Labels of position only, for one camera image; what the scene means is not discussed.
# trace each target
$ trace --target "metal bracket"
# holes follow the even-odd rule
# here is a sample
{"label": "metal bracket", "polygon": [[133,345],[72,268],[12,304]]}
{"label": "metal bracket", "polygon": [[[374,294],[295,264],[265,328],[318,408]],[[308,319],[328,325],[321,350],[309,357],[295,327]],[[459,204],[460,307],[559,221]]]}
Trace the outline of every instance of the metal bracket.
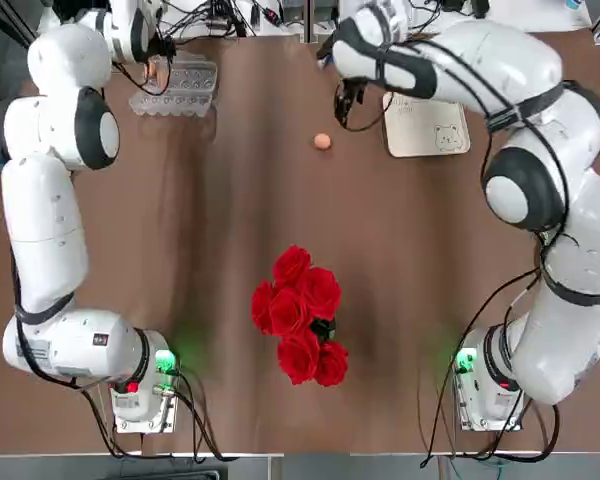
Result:
{"label": "metal bracket", "polygon": [[128,422],[115,417],[118,433],[173,433],[176,426],[177,399],[163,398],[160,410],[151,420]]}
{"label": "metal bracket", "polygon": [[[472,432],[500,432],[503,429],[505,420],[485,418],[480,413],[481,409],[478,406],[478,390],[480,387],[475,372],[454,373],[453,386],[462,430]],[[522,412],[522,403],[518,402],[516,411],[509,420],[507,431],[515,432],[521,430],[522,427],[518,422],[518,418]]]}

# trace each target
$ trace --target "black cable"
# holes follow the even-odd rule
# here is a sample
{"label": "black cable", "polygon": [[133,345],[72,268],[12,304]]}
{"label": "black cable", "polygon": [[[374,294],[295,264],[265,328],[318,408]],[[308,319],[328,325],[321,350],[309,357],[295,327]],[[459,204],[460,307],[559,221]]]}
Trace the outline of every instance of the black cable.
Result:
{"label": "black cable", "polygon": [[36,38],[37,35],[35,34],[35,32],[31,29],[31,27],[29,27],[29,24],[24,21],[24,19],[20,16],[20,14],[18,13],[18,11],[15,8],[13,8],[13,5],[11,4],[11,1],[10,0],[3,0],[3,1],[4,1],[4,3],[6,3],[8,5],[8,7],[14,13],[14,15],[16,16],[16,18],[20,21],[20,23],[22,23],[22,25],[24,25],[24,28],[27,30],[27,32],[29,32],[29,34],[33,38]]}
{"label": "black cable", "polygon": [[[485,78],[482,75],[480,75],[478,72],[476,72],[476,70],[473,67],[471,67],[471,65],[469,65],[462,57],[460,57],[459,55],[456,55],[454,52],[449,50],[447,47],[444,47],[443,45],[440,45],[438,43],[435,43],[435,42],[432,42],[432,41],[426,40],[426,39],[414,39],[414,40],[411,40],[411,43],[416,43],[416,44],[422,43],[422,44],[428,45],[438,51],[443,52],[448,57],[453,58],[456,61],[456,63],[458,63],[459,65],[464,67],[465,70],[467,70],[474,78],[476,78],[480,83],[482,83],[482,85],[484,85],[484,87],[487,90],[489,90],[489,92],[500,103],[502,103],[502,105],[505,109],[513,109],[514,108],[514,105],[509,100],[507,100],[500,92],[498,92],[498,90],[496,90],[496,88],[493,85],[491,85],[489,82],[487,82],[485,80]],[[558,173],[560,175],[560,182],[562,183],[562,189],[564,192],[564,212],[562,215],[562,219],[560,220],[560,223],[558,225],[556,233],[553,235],[551,240],[547,244],[544,245],[544,247],[541,250],[540,260],[542,262],[544,262],[544,259],[546,258],[546,255],[549,252],[550,248],[553,247],[555,242],[564,233],[564,230],[566,228],[567,218],[569,217],[569,203],[570,203],[569,184],[567,182],[567,175],[564,171],[564,168],[562,167],[562,164],[560,163],[560,159],[558,158],[558,155],[556,154],[556,152],[553,149],[553,147],[551,146],[551,144],[547,141],[545,136],[538,130],[538,128],[535,125],[533,125],[529,121],[528,118],[523,118],[522,123],[524,124],[525,127],[527,127],[529,129],[529,131],[531,133],[533,133],[533,135],[540,141],[540,143],[542,143],[542,146],[549,153],[549,156],[551,157],[551,160],[555,164],[555,166],[558,170]]]}
{"label": "black cable", "polygon": [[436,407],[436,414],[435,414],[435,417],[434,417],[434,420],[433,420],[433,431],[431,432],[431,439],[429,441],[429,448],[427,450],[427,457],[420,463],[420,468],[426,467],[427,464],[429,463],[429,461],[431,460],[431,458],[433,458],[433,454],[432,454],[432,452],[433,452],[433,442],[435,441],[436,429],[438,427],[438,419],[440,417],[440,409],[442,408],[442,398],[444,396],[444,391],[445,391],[445,388],[447,386],[447,382],[449,380],[449,375],[451,374],[451,371],[453,369],[453,364],[455,363],[456,356],[458,355],[458,352],[462,348],[462,344],[464,343],[464,340],[467,338],[467,335],[471,331],[471,328],[476,323],[476,320],[478,320],[478,318],[480,317],[480,315],[482,314],[482,312],[484,311],[484,309],[487,308],[487,306],[489,305],[489,303],[491,303],[491,300],[493,300],[501,291],[503,291],[507,287],[515,284],[516,282],[522,280],[523,278],[527,278],[529,275],[533,275],[537,271],[538,271],[538,269],[534,268],[533,270],[529,270],[529,271],[527,271],[525,273],[522,273],[522,274],[520,274],[520,275],[512,278],[511,280],[503,283],[502,285],[500,285],[491,295],[489,295],[489,297],[485,300],[485,302],[478,309],[478,311],[476,312],[476,314],[473,316],[473,318],[471,319],[471,321],[469,322],[469,324],[464,329],[464,332],[462,333],[462,336],[460,337],[460,341],[458,342],[458,345],[456,346],[456,348],[455,348],[455,350],[454,350],[454,352],[453,352],[453,354],[451,356],[451,361],[449,362],[449,366],[447,367],[447,372],[445,373],[444,380],[442,382],[442,387],[440,388],[440,395],[438,396],[438,406]]}
{"label": "black cable", "polygon": [[[334,108],[334,112],[337,111],[337,106],[336,105],[338,103],[338,91],[340,90],[340,86],[341,85],[342,84],[338,84],[336,86],[336,91],[334,92],[334,95],[333,95],[333,108]],[[369,130],[371,127],[375,126],[378,122],[380,122],[382,120],[382,118],[384,117],[384,114],[387,113],[387,110],[389,110],[389,107],[391,107],[391,104],[393,103],[394,97],[395,97],[395,94],[392,92],[391,93],[391,98],[389,99],[389,102],[387,103],[387,106],[382,109],[382,112],[380,112],[380,114],[375,119],[373,119],[370,123],[368,123],[364,127],[351,128],[348,125],[343,124],[342,122],[340,122],[340,125],[345,130],[348,130],[349,132],[353,132],[353,133],[359,133],[359,132],[364,132],[366,130]]]}
{"label": "black cable", "polygon": [[[163,42],[164,41],[164,37],[162,36],[162,33],[160,32],[160,29],[156,29],[156,32],[158,32],[158,37],[160,38],[160,41]],[[159,97],[161,95],[164,95],[164,93],[169,89],[169,82],[171,81],[171,59],[169,57],[167,57],[167,66],[169,68],[169,73],[167,74],[167,82],[165,83],[165,86],[162,88],[162,90],[160,92],[152,92],[151,90],[147,90],[146,88],[144,88],[144,86],[147,84],[148,80],[149,80],[149,73],[147,71],[147,78],[145,79],[144,83],[139,84],[138,82],[136,82],[134,80],[134,78],[129,74],[129,72],[127,71],[126,68],[124,68],[124,65],[120,64],[120,63],[114,63],[113,64],[114,67],[116,67],[116,69],[118,69],[118,71],[120,73],[122,73],[131,83],[133,83],[136,87],[138,87],[140,90],[142,90],[144,93],[146,93],[147,95],[151,95],[153,97]]]}
{"label": "black cable", "polygon": [[176,391],[174,393],[175,393],[175,396],[182,403],[184,403],[185,406],[189,409],[189,412],[191,412],[191,416],[193,418],[193,421],[196,422],[198,424],[198,426],[200,427],[200,431],[202,433],[202,437],[204,438],[204,441],[207,444],[207,447],[209,447],[209,451],[213,454],[213,456],[215,457],[215,459],[218,460],[218,461],[220,461],[220,462],[225,462],[225,463],[226,462],[233,462],[235,460],[238,460],[239,457],[225,457],[225,456],[223,456],[218,451],[217,445],[210,438],[209,433],[207,432],[207,429],[205,428],[205,425],[204,425],[202,419],[200,418],[200,415],[198,415],[198,412],[196,411],[195,407],[193,406],[193,402],[191,402],[187,397],[185,397],[184,395],[182,395],[178,391]]}
{"label": "black cable", "polygon": [[[187,379],[187,377],[182,373],[182,372],[178,372],[178,377],[180,377],[182,379],[182,381],[184,382],[186,388],[187,388],[187,393],[189,393],[189,399],[191,400],[191,404],[193,404],[193,389],[191,388],[191,384],[189,383],[189,380]],[[200,446],[202,445],[202,439],[204,438],[202,435],[200,435],[200,440],[196,441],[196,422],[192,420],[192,431],[193,431],[193,463],[195,463],[196,465],[200,465],[202,463],[204,463],[204,461],[206,460],[205,458],[198,458],[198,452],[200,451]]]}
{"label": "black cable", "polygon": [[251,30],[251,33],[253,34],[254,37],[257,37],[255,30],[251,27],[251,24],[249,22],[247,22],[247,19],[244,18],[244,15],[242,15],[242,12],[240,11],[240,7],[238,7],[238,4],[236,3],[236,1],[235,0],[229,0],[229,1],[234,6],[234,8],[233,8],[234,12],[237,13],[238,15],[240,15],[240,18],[242,19],[242,23],[244,25],[246,25],[247,27],[249,27],[249,30]]}
{"label": "black cable", "polygon": [[210,11],[211,11],[211,4],[209,1],[206,1],[206,2],[198,5],[196,8],[194,8],[190,12],[183,12],[183,13],[186,13],[186,15],[184,17],[182,17],[180,20],[178,20],[175,24],[173,24],[171,26],[171,28],[169,28],[167,30],[165,35],[173,36],[178,30],[182,30],[180,32],[182,34],[187,27],[189,27],[196,21],[208,18]]}
{"label": "black cable", "polygon": [[551,434],[551,440],[549,445],[539,454],[534,457],[520,457],[517,455],[509,455],[506,453],[495,453],[494,456],[503,460],[509,460],[517,463],[538,463],[546,459],[553,453],[558,443],[558,437],[560,436],[560,409],[557,405],[552,405],[553,408],[553,433]]}
{"label": "black cable", "polygon": [[[509,102],[506,98],[504,98],[504,96],[501,95],[500,92],[498,92],[480,74],[478,74],[478,72],[476,72],[470,65],[468,65],[461,57],[459,57],[458,55],[456,55],[454,52],[450,51],[446,47],[443,47],[442,45],[436,44],[434,42],[430,42],[428,40],[414,40],[412,42],[413,43],[425,43],[427,45],[430,45],[433,48],[436,48],[436,49],[444,52],[445,54],[447,54],[448,56],[450,56],[451,58],[453,58],[458,64],[462,65],[478,81],[480,81],[490,91],[490,93],[492,95],[494,95],[494,97],[496,97],[503,104],[504,108],[506,108],[506,109],[512,109],[513,108],[513,105],[511,104],[511,102]],[[448,74],[451,73],[449,70],[445,69],[445,71]],[[527,128],[529,128],[529,130],[534,134],[534,136],[536,136],[538,138],[538,140],[542,143],[542,145],[545,147],[545,149],[548,151],[549,155],[551,156],[554,164],[556,165],[556,168],[559,171],[561,182],[562,182],[562,186],[563,186],[563,190],[564,190],[564,196],[565,196],[565,199],[564,199],[564,204],[565,204],[564,212],[563,212],[563,216],[562,216],[561,222],[558,225],[558,228],[556,230],[556,233],[551,238],[551,240],[547,244],[543,244],[543,246],[541,248],[541,252],[540,252],[540,257],[541,258],[540,258],[540,261],[544,262],[549,249],[555,244],[555,242],[557,241],[558,237],[564,232],[564,229],[566,228],[566,221],[567,221],[567,218],[568,218],[568,215],[569,215],[569,191],[568,191],[568,183],[567,183],[566,174],[564,172],[562,164],[560,163],[560,161],[558,159],[558,156],[557,156],[555,150],[553,149],[553,147],[551,146],[551,144],[549,144],[549,142],[544,137],[544,135],[542,135],[542,133],[537,129],[537,127],[535,127],[535,125],[533,125],[527,118],[523,118],[522,122],[523,122],[523,124]],[[446,383],[446,380],[448,378],[449,373],[450,373],[450,369],[447,370],[447,376],[445,377],[445,383]],[[442,396],[439,398],[438,406],[441,405],[441,401],[442,401]],[[432,434],[432,437],[431,437],[432,441],[431,441],[431,444],[429,445],[429,452],[428,452],[427,458],[420,465],[422,468],[424,468],[427,465],[427,463],[429,462],[429,460],[431,459],[431,451],[432,451],[432,448],[433,448],[433,439],[434,439],[434,436],[435,436],[435,429],[436,429],[436,426],[437,426],[438,415],[439,415],[439,409],[436,411],[436,418],[435,418],[435,421],[434,421],[434,431],[433,431],[433,434]],[[559,431],[560,431],[560,413],[559,413],[559,410],[558,410],[557,406],[555,406],[555,405],[554,405],[554,416],[555,416],[555,426],[554,426],[554,434],[552,436],[552,440],[549,443],[548,447],[545,449],[545,451],[543,451],[540,455],[538,455],[537,457],[532,457],[532,458],[514,457],[514,456],[500,456],[500,455],[497,455],[497,456],[499,458],[504,458],[504,459],[507,459],[507,460],[521,461],[522,463],[534,463],[534,462],[538,462],[538,461],[541,461],[541,460],[545,459],[553,451],[553,448],[555,447],[555,444],[557,443],[557,437],[558,437]]]}
{"label": "black cable", "polygon": [[[2,5],[0,3],[0,11],[2,12],[2,14],[6,17],[6,19],[9,21],[9,23],[11,23],[11,26],[20,34],[20,36],[25,40],[27,47],[29,45],[31,45],[32,41],[31,38],[28,37],[26,35],[26,33],[24,33],[22,31],[22,29],[20,28],[20,26],[13,20],[13,18],[11,17],[11,15],[9,15],[9,12],[7,12],[7,9],[4,7],[4,5]],[[31,37],[35,38],[36,36],[33,35],[33,32],[31,32],[31,30],[29,29],[29,26],[25,24],[26,29],[29,31],[29,34],[31,35]]]}
{"label": "black cable", "polygon": [[433,22],[435,22],[438,19],[438,17],[440,17],[440,14],[442,12],[442,0],[436,2],[436,6],[433,9],[427,8],[427,7],[416,6],[416,5],[413,4],[412,0],[409,0],[409,3],[411,4],[411,7],[414,10],[423,10],[423,11],[431,13],[431,16],[425,22],[421,23],[420,25],[413,25],[413,26],[411,26],[412,30],[417,30],[417,32],[412,33],[412,35],[419,35],[419,34],[421,34],[424,31],[425,28],[427,28],[429,25],[431,25]]}
{"label": "black cable", "polygon": [[[536,275],[535,278],[533,280],[531,280],[531,283],[529,283],[529,285],[526,286],[526,288],[523,290],[523,295],[526,294],[529,290],[531,290],[533,288],[533,286],[538,283],[538,281],[540,280],[540,275]],[[509,360],[511,360],[511,348],[509,347],[509,337],[507,335],[507,327],[509,326],[509,315],[511,314],[511,311],[513,310],[513,303],[511,305],[509,305],[507,307],[507,311],[504,314],[504,320],[502,321],[502,335],[504,337],[504,351],[505,354],[507,355],[507,357],[509,358]]]}
{"label": "black cable", "polygon": [[522,400],[522,390],[520,390],[520,392],[518,393],[518,397],[516,398],[516,401],[513,404],[513,408],[511,409],[511,412],[509,412],[509,415],[507,416],[507,419],[504,421],[504,425],[502,426],[502,429],[496,435],[496,439],[488,447],[489,453],[487,453],[486,457],[482,457],[481,453],[478,453],[478,455],[471,455],[471,454],[466,454],[465,453],[465,454],[458,455],[458,457],[460,457],[460,458],[473,458],[474,460],[478,460],[479,462],[485,462],[485,461],[489,460],[491,457],[493,457],[493,455],[495,454],[496,450],[498,449],[498,446],[500,445],[500,440],[502,440],[502,437],[503,437],[504,433],[507,431],[507,427],[509,427],[508,431],[511,431],[521,421],[522,415],[520,416],[520,418],[518,418],[516,420],[516,422],[515,422],[514,425],[509,426],[509,423],[511,422],[511,418],[513,417],[514,413],[516,412],[516,408],[518,408],[518,405],[520,404],[520,400]]}
{"label": "black cable", "polygon": [[205,38],[227,38],[227,37],[233,35],[235,32],[236,32],[235,28],[231,28],[231,26],[229,26],[227,28],[227,31],[225,33],[223,33],[222,35],[215,35],[215,34],[199,35],[197,37],[187,38],[186,40],[178,40],[176,42],[176,45],[178,45],[178,46],[187,45],[188,43],[191,43],[195,40],[201,40],[201,39],[205,39]]}
{"label": "black cable", "polygon": [[0,31],[10,37],[14,42],[20,45],[25,50],[29,48],[31,42],[22,35],[22,32],[15,29],[11,24],[7,23],[0,16]]}
{"label": "black cable", "polygon": [[179,11],[180,13],[191,13],[189,10],[185,10],[181,7],[178,7],[177,5],[174,5],[171,2],[168,2],[167,0],[162,0],[162,3],[164,3],[165,5],[168,5],[170,7],[172,7],[174,10]]}

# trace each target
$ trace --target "brown table surface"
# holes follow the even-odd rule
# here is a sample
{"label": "brown table surface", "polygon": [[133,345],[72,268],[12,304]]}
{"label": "brown table surface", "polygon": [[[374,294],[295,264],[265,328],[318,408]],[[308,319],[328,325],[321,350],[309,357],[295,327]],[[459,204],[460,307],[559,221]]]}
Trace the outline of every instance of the brown table surface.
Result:
{"label": "brown table surface", "polygon": [[[565,78],[600,94],[600,47],[590,32],[541,38],[561,53]],[[500,223],[483,199],[482,119],[467,114],[468,154],[395,159],[381,125],[359,134],[338,126],[335,75],[317,69],[311,47],[289,38],[190,45],[219,66],[216,111],[206,118],[140,117],[127,104],[129,82],[114,75],[107,88],[121,154],[75,181],[91,268],[80,305],[166,335],[202,378],[225,452],[423,452],[418,390],[428,438],[433,372],[442,374],[483,300],[533,263],[531,238]],[[369,91],[352,126],[378,114],[379,98]],[[330,151],[312,147],[318,132],[332,136]],[[292,243],[342,286],[338,339],[350,369],[338,388],[292,387],[276,341],[251,322],[254,287]],[[501,321],[515,294],[498,298],[482,323]],[[104,452],[82,398],[4,362],[11,312],[0,201],[0,454]],[[600,364],[560,407],[557,450],[600,451]],[[533,415],[525,426],[502,446],[541,449]],[[457,448],[475,451],[486,440],[460,435]],[[186,411],[176,434],[145,444],[190,451]],[[435,451],[449,450],[440,429]]]}

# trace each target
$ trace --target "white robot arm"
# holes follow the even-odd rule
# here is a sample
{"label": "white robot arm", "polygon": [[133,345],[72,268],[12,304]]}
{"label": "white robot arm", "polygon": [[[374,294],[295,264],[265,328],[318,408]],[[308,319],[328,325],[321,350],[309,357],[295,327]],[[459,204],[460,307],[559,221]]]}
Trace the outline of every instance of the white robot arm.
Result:
{"label": "white robot arm", "polygon": [[431,41],[404,42],[406,29],[395,27],[387,8],[395,3],[363,6],[319,54],[330,53],[352,86],[337,99],[341,123],[365,83],[464,104],[493,130],[510,132],[482,178],[491,210],[517,228],[560,233],[541,261],[531,311],[507,330],[512,354],[498,326],[473,330],[458,355],[463,428],[501,430],[507,418],[515,425],[521,391],[556,404],[600,358],[600,176],[591,168],[600,152],[600,99],[563,82],[561,59],[548,45],[502,25],[467,21]]}
{"label": "white robot arm", "polygon": [[107,380],[118,425],[158,431],[172,399],[154,387],[172,384],[175,368],[164,338],[73,300],[88,257],[71,171],[105,168],[119,148],[117,122],[98,93],[111,75],[107,43],[83,25],[62,25],[39,37],[27,60],[41,95],[0,103],[0,153],[10,159],[2,199],[16,295],[4,357],[31,370],[24,341],[47,375]]}
{"label": "white robot arm", "polygon": [[149,43],[156,35],[162,9],[160,0],[113,0],[111,12],[83,10],[75,21],[104,37],[114,62],[139,63],[148,59]]}

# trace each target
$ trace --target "green led indicator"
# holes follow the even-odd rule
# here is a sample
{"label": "green led indicator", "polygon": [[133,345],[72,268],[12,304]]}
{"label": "green led indicator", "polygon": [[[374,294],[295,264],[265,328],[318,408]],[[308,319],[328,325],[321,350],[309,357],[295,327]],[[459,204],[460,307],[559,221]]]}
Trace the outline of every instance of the green led indicator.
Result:
{"label": "green led indicator", "polygon": [[176,367],[176,356],[170,350],[156,352],[156,369],[159,372],[169,372]]}
{"label": "green led indicator", "polygon": [[456,356],[458,373],[473,372],[473,362],[476,361],[478,351],[475,348],[463,348]]}

